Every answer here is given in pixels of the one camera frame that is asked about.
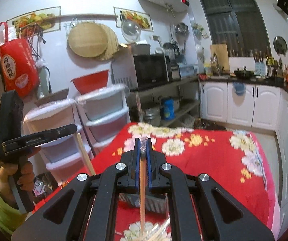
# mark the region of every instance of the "window frame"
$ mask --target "window frame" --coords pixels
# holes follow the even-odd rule
[[[266,40],[267,40],[267,46],[269,48],[269,52],[271,52],[271,46],[270,46],[270,40],[269,40],[269,36],[268,36],[268,33],[267,33],[267,29],[266,29],[266,26],[265,26],[265,22],[263,20],[263,17],[262,17],[262,13],[257,5],[257,2],[255,0],[253,0],[253,3],[254,3],[254,8],[243,8],[243,9],[234,9],[230,0],[227,0],[229,6],[230,6],[230,10],[228,9],[225,9],[223,8],[223,10],[221,9],[218,9],[214,12],[210,12],[210,13],[207,13],[207,10],[205,8],[205,2],[204,0],[200,0],[201,1],[201,4],[202,4],[202,8],[203,8],[203,11],[204,11],[204,14],[205,14],[205,17],[206,17],[206,21],[207,21],[207,25],[209,26],[209,29],[210,29],[210,35],[211,35],[211,40],[212,40],[212,44],[215,44],[214,43],[214,37],[212,35],[212,30],[211,30],[211,25],[210,25],[210,22],[209,22],[209,15],[217,15],[217,14],[222,14],[222,13],[230,13],[232,15],[232,19],[234,21],[234,25],[235,25],[235,28],[236,28],[236,31],[237,31],[237,40],[240,44],[240,48],[241,49],[244,49],[245,50],[245,46],[244,46],[244,41],[243,41],[243,36],[242,36],[242,32],[241,32],[241,29],[240,29],[240,25],[238,23],[238,20],[237,20],[237,15],[236,13],[240,13],[240,12],[255,12],[255,13],[260,13],[260,16],[261,16],[261,19],[262,19],[262,22],[263,22],[263,25],[264,25],[264,29],[265,29],[265,34],[266,34]]]

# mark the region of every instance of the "red bag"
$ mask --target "red bag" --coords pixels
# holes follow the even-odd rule
[[[39,83],[39,76],[31,48],[26,39],[8,40],[8,25],[5,26],[5,44],[0,46],[0,60],[6,90],[16,90],[20,97],[27,96]]]

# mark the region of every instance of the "round wooden cutting board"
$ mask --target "round wooden cutting board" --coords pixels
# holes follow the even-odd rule
[[[101,55],[107,49],[108,37],[96,23],[77,24],[68,34],[68,44],[74,53],[85,58]]]
[[[106,32],[108,37],[108,46],[105,52],[96,57],[99,61],[106,61],[113,57],[113,54],[118,51],[118,38],[116,33],[107,25],[99,24]]]

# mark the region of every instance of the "red digital display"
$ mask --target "red digital display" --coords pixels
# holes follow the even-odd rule
[[[189,2],[187,0],[182,0],[182,3],[186,4],[187,6],[189,5]]]

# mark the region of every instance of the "wooden cutting board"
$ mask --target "wooden cutting board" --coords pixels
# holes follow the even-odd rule
[[[97,56],[96,59],[99,61],[106,61],[113,57],[113,54],[118,51],[119,44],[116,33],[107,25],[99,24],[107,34],[108,37],[108,46],[105,52],[100,56]]]
[[[108,46],[108,37],[99,24],[77,24],[68,34],[68,44],[74,53],[85,58],[101,55]]]
[[[229,73],[229,60],[228,51],[226,44],[212,44],[211,45],[211,56],[216,53],[217,60],[220,67],[224,67],[224,72]]]

